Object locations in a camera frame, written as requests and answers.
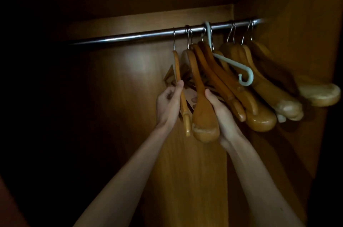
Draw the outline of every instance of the white plastic hanger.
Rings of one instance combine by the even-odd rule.
[[[213,51],[213,43],[212,43],[212,28],[211,28],[211,24],[208,21],[205,21],[205,25],[206,25],[206,30],[207,30],[207,38],[208,38],[208,44],[211,48],[211,50]],[[213,56],[215,56],[216,58],[223,60],[233,66],[236,66],[238,68],[241,68],[243,70],[245,70],[248,73],[248,80],[247,81],[242,81],[242,74],[238,74],[238,82],[239,84],[243,85],[243,86],[249,86],[251,85],[251,83],[254,81],[254,73],[252,72],[252,69],[247,67],[246,65],[243,65],[237,61],[231,60],[229,58],[226,58],[224,56],[221,56],[219,54],[213,53]]]

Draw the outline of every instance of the closet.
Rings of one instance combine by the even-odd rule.
[[[17,164],[1,170],[5,185],[31,226],[74,224],[154,128],[156,98],[166,87],[163,79],[174,60],[173,36],[78,46],[67,46],[68,42],[192,27],[204,21],[249,23],[260,19],[263,22],[254,25],[252,32],[246,32],[247,26],[237,27],[235,39],[240,42],[245,34],[246,42],[251,35],[286,69],[328,84],[334,79],[343,16],[343,0],[11,3],[26,11],[30,23],[37,21],[35,30],[41,38],[38,57],[28,62],[34,63],[30,72],[37,81],[26,91],[32,92],[39,107],[39,112],[33,111],[40,117],[35,124],[39,125],[37,140],[30,144],[14,140],[8,154]],[[229,28],[213,30],[216,50],[221,50],[229,32]],[[34,54],[38,37],[32,33],[28,38],[25,45]],[[194,33],[192,40],[201,41],[201,33]],[[175,50],[182,53],[186,48],[187,35],[175,35]],[[32,81],[21,76],[29,87]],[[268,132],[256,132],[246,123],[238,125],[287,202],[306,223],[330,108],[312,106],[303,98],[299,101],[304,112],[300,121],[277,122]],[[183,122],[178,120],[131,226],[235,227],[255,223],[225,150],[216,141],[202,143],[186,137]]]

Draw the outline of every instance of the wardrobe wall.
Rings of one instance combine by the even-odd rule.
[[[52,34],[68,40],[197,25],[233,18],[232,5],[71,23]],[[215,36],[219,46],[222,36]],[[187,47],[177,38],[176,50]],[[44,138],[64,154],[60,166],[74,221],[156,125],[156,99],[173,57],[173,39],[59,52],[44,82]],[[183,123],[167,139],[132,225],[228,226],[226,152],[186,138]]]
[[[289,69],[324,82],[332,81],[342,13],[343,0],[242,0],[234,5],[235,19],[268,19],[254,28],[254,40]],[[246,135],[285,199],[305,221],[328,109],[306,104],[303,108],[302,121],[278,124],[264,134],[247,130]]]

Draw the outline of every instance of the hanger bar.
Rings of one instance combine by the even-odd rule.
[[[222,30],[231,28],[233,21],[227,21],[224,23],[213,23],[211,24],[212,30]],[[234,21],[236,27],[243,27],[248,26],[250,20],[244,21]],[[264,22],[264,19],[254,19],[252,20],[254,25],[260,24]],[[199,33],[204,31],[204,24],[190,26],[193,33]],[[75,40],[66,42],[66,45],[92,45],[92,44],[105,44],[105,43],[116,43],[116,42],[127,42],[127,41],[134,41],[140,39],[147,39],[147,38],[156,38],[156,37],[165,37],[165,36],[174,36],[175,35],[184,35],[187,34],[187,29],[185,26],[178,27],[178,28],[170,28],[170,29],[163,29],[163,30],[155,30],[155,31],[144,31],[140,33],[132,33],[132,34],[120,34],[120,35],[111,35],[106,37],[96,37],[96,38],[88,38],[82,40]]]

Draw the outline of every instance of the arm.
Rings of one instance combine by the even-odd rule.
[[[180,111],[183,81],[157,99],[157,126],[130,160],[109,181],[74,227],[129,226],[144,186]]]
[[[218,117],[222,134],[220,143],[231,157],[257,226],[303,227],[231,112],[209,90],[205,94]]]

